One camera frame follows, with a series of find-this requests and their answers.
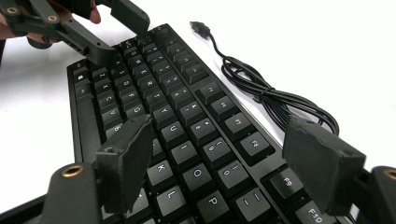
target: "keyboard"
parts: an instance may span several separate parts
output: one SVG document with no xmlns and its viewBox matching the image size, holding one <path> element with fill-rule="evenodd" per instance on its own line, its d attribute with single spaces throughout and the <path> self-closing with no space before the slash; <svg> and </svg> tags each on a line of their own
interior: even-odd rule
<svg viewBox="0 0 396 224">
<path fill-rule="evenodd" d="M 115 46 L 110 67 L 67 67 L 76 161 L 152 114 L 153 155 L 126 215 L 105 223 L 349 223 L 321 214 L 280 145 L 169 24 Z"/>
</svg>

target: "white surface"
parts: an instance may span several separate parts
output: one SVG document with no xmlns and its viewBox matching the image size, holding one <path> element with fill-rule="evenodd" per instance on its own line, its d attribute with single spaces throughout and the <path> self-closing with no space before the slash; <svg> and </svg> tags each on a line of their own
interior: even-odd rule
<svg viewBox="0 0 396 224">
<path fill-rule="evenodd" d="M 169 23 L 221 76 L 220 57 L 189 25 L 204 22 L 224 54 L 255 67 L 277 90 L 330 112 L 340 137 L 367 155 L 366 169 L 396 167 L 394 1 L 134 2 L 149 14 L 150 29 Z M 84 24 L 108 45 L 134 36 L 100 10 L 101 24 Z M 45 194 L 52 173 L 74 161 L 66 66 L 81 58 L 63 43 L 39 50 L 25 38 L 7 42 L 0 67 L 0 213 Z M 282 133 L 263 109 L 237 95 L 281 144 Z"/>
</svg>

